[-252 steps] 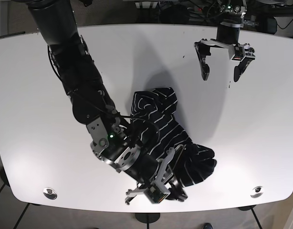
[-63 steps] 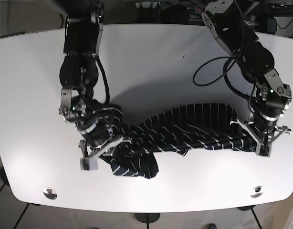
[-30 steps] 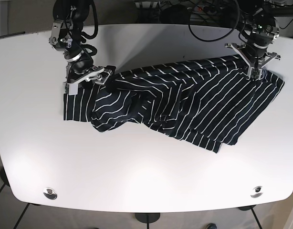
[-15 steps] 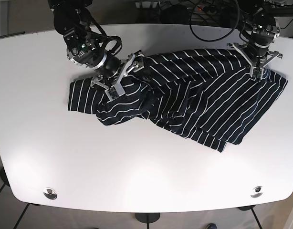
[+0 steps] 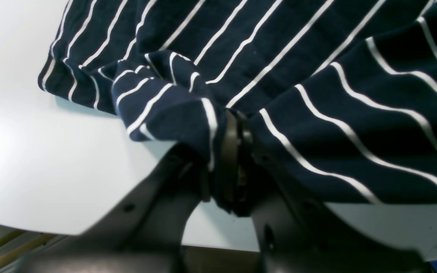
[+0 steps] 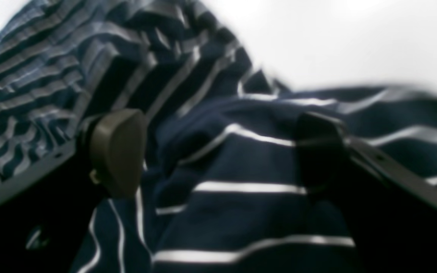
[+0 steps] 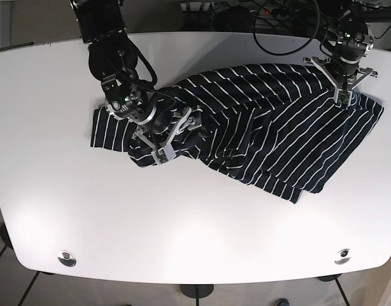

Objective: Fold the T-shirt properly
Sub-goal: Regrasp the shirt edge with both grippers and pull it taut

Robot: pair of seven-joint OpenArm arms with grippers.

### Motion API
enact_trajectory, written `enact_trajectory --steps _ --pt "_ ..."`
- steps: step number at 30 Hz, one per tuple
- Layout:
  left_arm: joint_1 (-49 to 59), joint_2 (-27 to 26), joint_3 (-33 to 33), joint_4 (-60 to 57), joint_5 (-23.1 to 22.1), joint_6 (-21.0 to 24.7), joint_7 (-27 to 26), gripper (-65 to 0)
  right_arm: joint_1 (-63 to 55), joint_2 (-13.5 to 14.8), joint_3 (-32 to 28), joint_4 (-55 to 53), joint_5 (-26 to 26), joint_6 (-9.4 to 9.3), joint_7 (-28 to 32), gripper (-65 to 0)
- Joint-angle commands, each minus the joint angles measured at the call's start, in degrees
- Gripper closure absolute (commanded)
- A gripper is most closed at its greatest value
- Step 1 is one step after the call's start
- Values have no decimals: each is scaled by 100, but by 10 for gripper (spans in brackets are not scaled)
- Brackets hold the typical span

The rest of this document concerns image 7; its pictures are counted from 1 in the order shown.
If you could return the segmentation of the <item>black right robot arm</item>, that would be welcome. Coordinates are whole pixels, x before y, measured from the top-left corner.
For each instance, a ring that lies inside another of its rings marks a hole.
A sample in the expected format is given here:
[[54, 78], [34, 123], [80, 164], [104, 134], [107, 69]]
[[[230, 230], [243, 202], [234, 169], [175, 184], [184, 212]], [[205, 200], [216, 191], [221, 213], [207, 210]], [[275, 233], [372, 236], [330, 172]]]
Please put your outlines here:
[[134, 127], [132, 137], [150, 149], [156, 164], [173, 160], [174, 139], [202, 126], [201, 109], [155, 89], [154, 69], [126, 33], [122, 1], [71, 1], [70, 5], [88, 46], [90, 72], [105, 95], [105, 111]]

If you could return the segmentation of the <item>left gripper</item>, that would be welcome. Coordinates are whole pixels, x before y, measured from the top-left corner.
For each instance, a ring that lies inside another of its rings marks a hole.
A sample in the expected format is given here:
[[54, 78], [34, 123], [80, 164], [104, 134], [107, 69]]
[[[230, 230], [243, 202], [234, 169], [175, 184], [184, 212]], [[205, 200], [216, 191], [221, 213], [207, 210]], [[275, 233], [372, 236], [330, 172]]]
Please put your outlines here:
[[331, 58], [305, 57], [304, 62], [314, 65], [332, 85], [336, 105], [350, 105], [354, 89], [369, 77], [378, 77], [372, 68], [360, 68], [358, 64], [343, 64]]

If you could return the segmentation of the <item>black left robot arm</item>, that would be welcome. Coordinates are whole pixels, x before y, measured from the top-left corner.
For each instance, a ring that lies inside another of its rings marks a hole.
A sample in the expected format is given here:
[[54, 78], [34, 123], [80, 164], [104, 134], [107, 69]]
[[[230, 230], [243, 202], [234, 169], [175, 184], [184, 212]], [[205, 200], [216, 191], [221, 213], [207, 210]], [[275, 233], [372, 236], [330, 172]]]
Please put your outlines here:
[[296, 54], [314, 39], [320, 42], [319, 50], [325, 59], [305, 57], [331, 83], [336, 106], [348, 106], [354, 89], [369, 77], [377, 77], [372, 68], [361, 68], [359, 63], [374, 47], [374, 36], [370, 27], [352, 12], [351, 1], [314, 1], [315, 24], [308, 25], [311, 36], [301, 47], [284, 53], [265, 49], [258, 41], [255, 26], [252, 34], [256, 45], [265, 53], [283, 57]]

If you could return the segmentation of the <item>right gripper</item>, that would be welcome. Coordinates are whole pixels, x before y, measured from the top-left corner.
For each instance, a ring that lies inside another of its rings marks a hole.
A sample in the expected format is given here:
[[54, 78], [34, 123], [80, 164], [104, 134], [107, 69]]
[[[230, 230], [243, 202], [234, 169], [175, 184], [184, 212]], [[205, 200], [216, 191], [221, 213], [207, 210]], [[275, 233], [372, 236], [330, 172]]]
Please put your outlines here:
[[154, 115], [152, 120], [139, 125], [134, 137], [151, 148], [151, 156], [157, 165], [167, 163], [176, 157], [173, 140], [185, 131], [193, 131], [203, 126], [202, 110], [186, 106], [175, 112], [164, 110]]

